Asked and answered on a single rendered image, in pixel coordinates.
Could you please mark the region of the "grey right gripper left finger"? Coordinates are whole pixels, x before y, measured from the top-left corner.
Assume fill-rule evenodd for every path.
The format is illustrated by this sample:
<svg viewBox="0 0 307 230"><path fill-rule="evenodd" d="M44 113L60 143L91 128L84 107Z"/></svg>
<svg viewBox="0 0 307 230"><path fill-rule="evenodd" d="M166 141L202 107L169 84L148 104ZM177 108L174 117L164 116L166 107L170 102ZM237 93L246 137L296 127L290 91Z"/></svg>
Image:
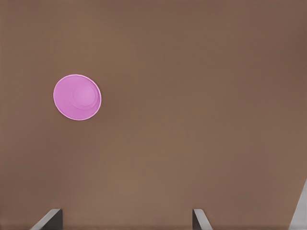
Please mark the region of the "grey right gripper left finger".
<svg viewBox="0 0 307 230"><path fill-rule="evenodd" d="M62 209L52 209L30 230L63 230Z"/></svg>

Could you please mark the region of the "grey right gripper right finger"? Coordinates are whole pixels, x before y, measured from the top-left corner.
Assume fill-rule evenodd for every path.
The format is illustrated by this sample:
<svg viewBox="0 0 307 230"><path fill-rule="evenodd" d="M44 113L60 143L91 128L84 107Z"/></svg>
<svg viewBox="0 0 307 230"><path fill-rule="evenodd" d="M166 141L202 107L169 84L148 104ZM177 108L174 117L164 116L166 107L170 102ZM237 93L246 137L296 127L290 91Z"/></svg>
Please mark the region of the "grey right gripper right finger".
<svg viewBox="0 0 307 230"><path fill-rule="evenodd" d="M193 230L213 230L207 216L202 209L192 210L192 229Z"/></svg>

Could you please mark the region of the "pink bowl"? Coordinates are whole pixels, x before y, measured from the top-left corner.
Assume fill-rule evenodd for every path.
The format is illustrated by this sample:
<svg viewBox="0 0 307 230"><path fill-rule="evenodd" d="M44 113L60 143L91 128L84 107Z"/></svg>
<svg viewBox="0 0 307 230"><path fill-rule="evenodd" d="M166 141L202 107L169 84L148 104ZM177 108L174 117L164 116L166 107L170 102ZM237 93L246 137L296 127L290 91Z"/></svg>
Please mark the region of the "pink bowl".
<svg viewBox="0 0 307 230"><path fill-rule="evenodd" d="M89 77L71 74L56 83L53 101L62 115L83 121L97 114L101 107L102 94L98 85Z"/></svg>

